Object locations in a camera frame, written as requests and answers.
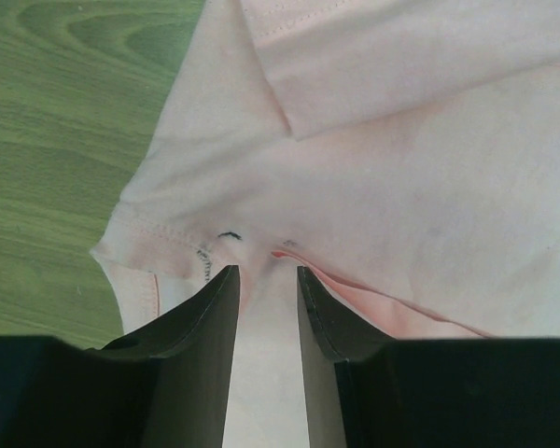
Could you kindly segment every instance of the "wood grain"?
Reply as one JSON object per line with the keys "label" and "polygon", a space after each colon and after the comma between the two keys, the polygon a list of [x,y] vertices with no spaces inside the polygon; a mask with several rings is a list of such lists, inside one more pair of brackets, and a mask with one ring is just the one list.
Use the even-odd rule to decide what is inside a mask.
{"label": "wood grain", "polygon": [[202,1],[0,0],[0,334],[120,335],[88,255],[145,155]]}

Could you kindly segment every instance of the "pink t-shirt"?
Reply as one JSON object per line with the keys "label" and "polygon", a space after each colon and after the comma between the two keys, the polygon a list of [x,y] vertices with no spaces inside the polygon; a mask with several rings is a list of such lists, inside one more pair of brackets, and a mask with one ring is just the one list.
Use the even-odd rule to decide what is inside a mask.
{"label": "pink t-shirt", "polygon": [[560,0],[211,0],[92,254],[125,331],[241,267],[224,446],[306,447],[295,266],[398,338],[560,336]]}

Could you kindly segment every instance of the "black plastic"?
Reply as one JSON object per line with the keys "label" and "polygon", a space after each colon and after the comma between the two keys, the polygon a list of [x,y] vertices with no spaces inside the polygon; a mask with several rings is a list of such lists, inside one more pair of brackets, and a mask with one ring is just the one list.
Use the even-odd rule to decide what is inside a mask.
{"label": "black plastic", "polygon": [[560,339],[396,341],[299,294],[312,448],[560,448]]}
{"label": "black plastic", "polygon": [[239,289],[228,267],[102,350],[0,337],[0,447],[220,447]]}

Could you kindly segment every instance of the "green wooden surface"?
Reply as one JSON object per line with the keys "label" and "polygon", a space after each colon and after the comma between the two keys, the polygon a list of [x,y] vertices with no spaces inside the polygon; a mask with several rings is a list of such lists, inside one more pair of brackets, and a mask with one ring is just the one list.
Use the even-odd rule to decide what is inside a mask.
{"label": "green wooden surface", "polygon": [[120,335],[88,255],[143,158],[202,0],[0,0],[0,334]]}

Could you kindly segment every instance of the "t-shirt sleeve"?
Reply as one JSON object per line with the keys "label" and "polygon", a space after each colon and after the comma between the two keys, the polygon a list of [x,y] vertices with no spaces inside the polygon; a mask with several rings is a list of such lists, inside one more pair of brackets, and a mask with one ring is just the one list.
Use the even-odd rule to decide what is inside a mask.
{"label": "t-shirt sleeve", "polygon": [[560,60],[560,0],[242,0],[297,139]]}

